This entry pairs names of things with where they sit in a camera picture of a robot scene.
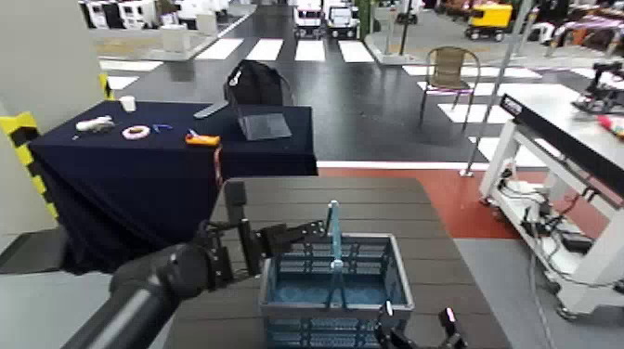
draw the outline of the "metal chair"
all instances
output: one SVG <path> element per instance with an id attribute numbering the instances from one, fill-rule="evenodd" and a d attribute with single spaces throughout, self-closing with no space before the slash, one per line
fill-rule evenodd
<path id="1" fill-rule="evenodd" d="M 464 59 L 466 55 L 472 57 L 476 67 L 476 79 L 474 80 L 474 85 L 472 87 L 464 80 L 462 80 L 462 68 L 464 66 Z M 435 63 L 433 64 L 434 74 L 430 76 L 429 67 L 432 66 L 432 56 L 435 56 Z M 423 123 L 424 106 L 427 100 L 427 93 L 429 91 L 455 92 L 457 95 L 455 96 L 455 101 L 453 102 L 453 110 L 457 105 L 457 101 L 460 99 L 460 95 L 470 95 L 468 100 L 468 110 L 466 111 L 466 118 L 464 119 L 463 127 L 461 128 L 462 130 L 465 129 L 466 124 L 468 123 L 470 108 L 473 106 L 475 89 L 476 86 L 479 84 L 479 79 L 481 78 L 481 63 L 479 62 L 479 58 L 473 52 L 468 51 L 464 48 L 454 46 L 442 46 L 429 51 L 429 53 L 427 54 L 426 63 L 427 73 L 424 91 L 422 93 L 420 115 L 421 119 L 419 123 Z"/>

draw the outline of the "red floor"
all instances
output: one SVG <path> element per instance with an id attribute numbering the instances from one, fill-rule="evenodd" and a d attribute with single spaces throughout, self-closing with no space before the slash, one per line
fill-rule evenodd
<path id="1" fill-rule="evenodd" d="M 478 186 L 483 172 L 475 172 L 474 177 L 466 178 L 460 177 L 456 170 L 319 169 L 318 171 L 321 176 L 418 179 L 453 238 L 520 239 L 510 223 L 501 219 L 495 210 L 479 202 Z M 544 178 L 545 173 L 523 172 L 519 176 L 530 182 L 538 182 Z M 555 203 L 556 208 L 565 206 L 565 202 Z M 606 224 L 606 219 L 583 200 L 578 201 L 569 216 L 592 237 L 597 237 Z"/>

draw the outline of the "yellow black stripe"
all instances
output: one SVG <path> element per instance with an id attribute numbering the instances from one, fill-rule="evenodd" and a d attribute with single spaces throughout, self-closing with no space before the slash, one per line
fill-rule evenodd
<path id="1" fill-rule="evenodd" d="M 39 136 L 37 122 L 33 115 L 29 112 L 23 112 L 18 116 L 0 117 L 0 128 L 8 136 L 15 148 L 19 162 L 26 167 L 31 174 L 32 184 L 37 192 L 44 198 L 45 206 L 54 218 L 59 218 L 57 208 L 52 202 L 46 184 L 41 176 L 41 169 L 34 161 L 31 150 L 28 149 L 28 143 Z"/>
<path id="2" fill-rule="evenodd" d="M 112 93 L 112 88 L 109 84 L 109 75 L 107 73 L 102 72 L 99 75 L 99 86 L 104 91 L 104 97 L 107 100 L 115 100 L 115 95 Z"/>

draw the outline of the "dark table surface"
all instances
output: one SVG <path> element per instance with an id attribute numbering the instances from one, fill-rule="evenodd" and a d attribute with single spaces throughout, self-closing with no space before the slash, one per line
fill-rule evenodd
<path id="1" fill-rule="evenodd" d="M 457 313 L 471 349 L 511 348 L 418 181 L 282 177 L 244 182 L 252 228 L 324 219 L 327 203 L 338 200 L 343 231 L 394 234 L 415 303 L 406 333 L 422 348 L 437 348 L 444 338 L 437 313 L 447 306 Z M 223 195 L 212 218 L 227 218 Z M 234 269 L 244 267 L 235 231 L 225 236 L 224 244 Z M 259 287 L 260 278 L 254 278 L 182 303 L 165 348 L 265 348 Z"/>
<path id="2" fill-rule="evenodd" d="M 47 190 L 66 227 L 78 269 L 111 270 L 142 253 L 192 237 L 218 194 L 215 149 L 188 146 L 189 128 L 221 136 L 221 175 L 316 175 L 309 107 L 241 106 L 246 113 L 281 112 L 292 137 L 248 142 L 230 109 L 203 120 L 208 105 L 137 102 L 126 113 L 105 101 L 30 144 Z M 75 124 L 110 115 L 107 134 L 77 134 Z M 169 124 L 147 138 L 126 140 L 133 125 Z"/>

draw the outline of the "tape roll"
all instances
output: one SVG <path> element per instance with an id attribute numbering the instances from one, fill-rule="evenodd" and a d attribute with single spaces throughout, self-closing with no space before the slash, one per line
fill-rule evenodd
<path id="1" fill-rule="evenodd" d="M 128 140 L 137 140 L 145 138 L 150 134 L 150 128 L 147 126 L 139 125 L 128 127 L 122 131 L 122 136 Z"/>

